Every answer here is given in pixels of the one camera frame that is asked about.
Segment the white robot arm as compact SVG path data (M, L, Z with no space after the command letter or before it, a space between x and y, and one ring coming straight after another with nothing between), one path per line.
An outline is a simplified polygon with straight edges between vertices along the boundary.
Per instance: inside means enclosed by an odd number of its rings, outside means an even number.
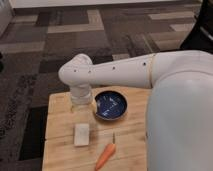
M149 89L148 171L213 171L213 54L160 52L102 64L78 54L58 75L75 103L90 102L94 84Z

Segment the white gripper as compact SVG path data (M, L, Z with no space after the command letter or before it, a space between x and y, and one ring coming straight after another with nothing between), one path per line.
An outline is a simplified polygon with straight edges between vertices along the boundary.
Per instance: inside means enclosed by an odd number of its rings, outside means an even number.
M71 111L76 112L83 109L83 105L90 104L93 100L92 88L89 84L78 85L70 88L71 93ZM97 113L97 104L92 102L92 111Z

